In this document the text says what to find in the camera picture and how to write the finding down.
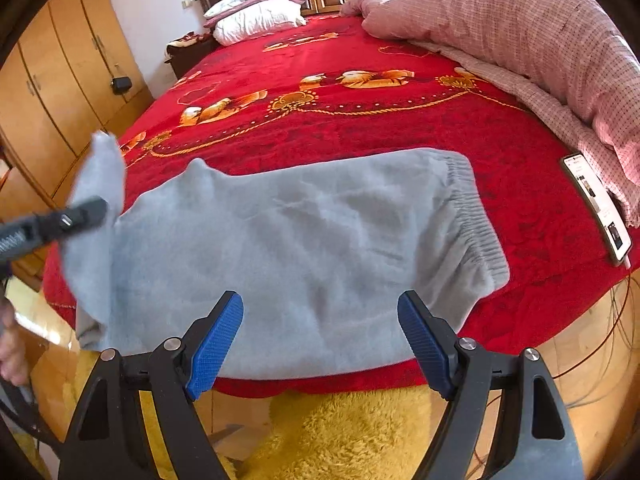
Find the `person's left hand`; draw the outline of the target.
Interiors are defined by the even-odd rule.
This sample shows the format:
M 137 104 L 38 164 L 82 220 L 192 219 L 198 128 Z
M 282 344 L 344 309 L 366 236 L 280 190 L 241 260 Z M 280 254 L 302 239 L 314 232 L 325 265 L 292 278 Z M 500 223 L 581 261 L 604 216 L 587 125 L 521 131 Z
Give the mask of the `person's left hand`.
M 20 326 L 16 322 L 14 307 L 6 298 L 1 300 L 1 328 L 1 377 L 14 386 L 26 386 L 29 382 L 29 367 L 25 344 Z

